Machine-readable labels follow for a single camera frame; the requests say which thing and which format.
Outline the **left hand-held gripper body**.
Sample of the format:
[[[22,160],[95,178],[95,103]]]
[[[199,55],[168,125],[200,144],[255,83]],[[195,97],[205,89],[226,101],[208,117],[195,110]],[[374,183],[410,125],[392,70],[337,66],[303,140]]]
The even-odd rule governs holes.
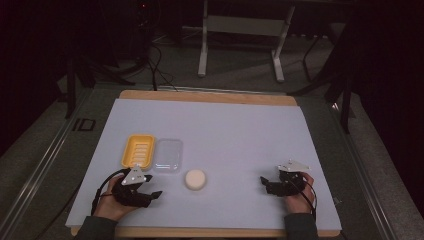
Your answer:
[[[124,170],[124,177],[113,187],[112,195],[124,206],[147,208],[151,201],[148,194],[138,191],[138,188],[145,183],[145,174],[139,166]]]

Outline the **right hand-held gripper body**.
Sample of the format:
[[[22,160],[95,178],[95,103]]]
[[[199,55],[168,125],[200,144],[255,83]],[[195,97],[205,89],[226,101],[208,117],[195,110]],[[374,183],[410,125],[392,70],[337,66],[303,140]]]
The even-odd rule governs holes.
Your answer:
[[[305,186],[305,180],[301,173],[308,171],[309,166],[288,160],[286,163],[277,166],[279,173],[279,182],[269,181],[268,188],[271,188],[273,194],[278,197],[293,196],[300,194]]]

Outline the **yellow soap dish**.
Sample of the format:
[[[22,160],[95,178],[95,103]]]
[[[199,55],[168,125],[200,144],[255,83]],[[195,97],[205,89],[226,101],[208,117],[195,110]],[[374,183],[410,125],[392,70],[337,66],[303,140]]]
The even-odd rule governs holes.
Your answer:
[[[139,166],[141,169],[149,169],[155,145],[155,137],[147,134],[133,134],[128,137],[121,159],[121,165],[125,168]]]

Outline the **clear plastic lid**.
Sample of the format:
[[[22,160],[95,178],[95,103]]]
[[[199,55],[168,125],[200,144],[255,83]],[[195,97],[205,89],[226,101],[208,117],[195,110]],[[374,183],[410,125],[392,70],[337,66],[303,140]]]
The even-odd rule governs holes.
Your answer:
[[[181,167],[183,142],[179,139],[159,139],[154,152],[153,169],[158,173],[177,173]]]

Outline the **person's right hand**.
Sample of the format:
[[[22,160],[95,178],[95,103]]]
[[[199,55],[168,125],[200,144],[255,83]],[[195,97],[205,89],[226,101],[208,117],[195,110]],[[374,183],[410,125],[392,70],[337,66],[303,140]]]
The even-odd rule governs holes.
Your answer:
[[[314,179],[308,173],[301,173],[303,179],[306,181],[304,190],[297,195],[287,196],[284,198],[286,209],[289,214],[294,213],[312,213],[315,195],[312,190]]]

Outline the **person's left hand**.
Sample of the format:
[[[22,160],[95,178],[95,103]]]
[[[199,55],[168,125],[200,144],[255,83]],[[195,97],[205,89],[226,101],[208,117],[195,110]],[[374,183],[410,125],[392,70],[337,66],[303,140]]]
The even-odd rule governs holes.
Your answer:
[[[122,175],[113,177],[107,186],[107,190],[100,198],[96,210],[94,211],[95,217],[101,217],[119,222],[127,214],[137,210],[137,207],[124,206],[120,204],[112,195],[112,189],[115,184],[122,178]]]

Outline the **black stand with legs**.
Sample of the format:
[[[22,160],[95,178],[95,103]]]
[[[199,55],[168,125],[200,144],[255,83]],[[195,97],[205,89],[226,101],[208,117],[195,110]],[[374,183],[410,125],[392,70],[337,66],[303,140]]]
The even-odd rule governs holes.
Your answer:
[[[326,24],[321,34],[314,40],[302,59],[302,66],[304,73],[311,84],[299,90],[288,93],[288,96],[302,96],[321,86],[329,84],[329,88],[324,94],[324,99],[327,103],[331,103],[333,107],[340,112],[340,125],[346,134],[350,133],[349,130],[349,113],[352,95],[352,80],[353,77],[349,76],[346,70],[342,69],[342,61],[336,60],[339,47],[337,46],[340,37],[343,34],[346,24],[340,22]],[[327,36],[330,42],[334,45],[329,57],[324,63],[321,70],[313,77],[310,78],[306,58],[315,44],[323,37]]]

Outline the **black tripod stand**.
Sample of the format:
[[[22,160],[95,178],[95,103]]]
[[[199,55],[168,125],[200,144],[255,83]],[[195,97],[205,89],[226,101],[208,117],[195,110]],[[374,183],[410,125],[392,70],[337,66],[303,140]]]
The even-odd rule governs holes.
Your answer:
[[[159,0],[67,0],[63,23],[67,116],[76,108],[76,83],[92,88],[95,76],[122,85],[149,62],[161,18]]]

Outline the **metal floor rail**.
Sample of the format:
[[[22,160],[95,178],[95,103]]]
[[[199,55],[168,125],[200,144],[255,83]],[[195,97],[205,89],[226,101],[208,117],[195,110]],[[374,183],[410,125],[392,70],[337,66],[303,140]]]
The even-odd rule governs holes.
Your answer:
[[[69,117],[64,104],[55,102],[0,157],[0,240],[9,240],[54,163],[90,88],[76,94]]]
[[[354,165],[354,172],[356,174],[357,181],[362,189],[364,199],[367,202],[370,213],[374,219],[376,227],[379,231],[380,236],[383,240],[396,240],[396,236],[391,224],[388,222],[388,218],[382,208],[382,205],[378,199],[375,189],[371,183],[365,165],[362,162],[361,156],[356,149],[354,139],[352,138],[351,132],[347,133],[345,128],[341,126],[340,118],[342,116],[342,109],[337,103],[331,103],[329,109],[333,120],[336,122],[337,127],[341,131],[342,139],[347,146],[349,155],[352,158]]]

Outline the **white metal stand frame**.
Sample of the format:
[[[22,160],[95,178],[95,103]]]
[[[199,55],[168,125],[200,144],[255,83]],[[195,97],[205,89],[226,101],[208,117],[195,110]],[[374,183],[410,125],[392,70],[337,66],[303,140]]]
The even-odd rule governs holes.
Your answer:
[[[271,50],[272,65],[276,81],[280,83],[285,81],[280,55],[296,9],[294,5],[288,7],[282,20],[210,15],[208,6],[208,0],[203,0],[202,45],[197,72],[199,77],[206,76],[208,33],[219,32],[277,37],[277,46]]]

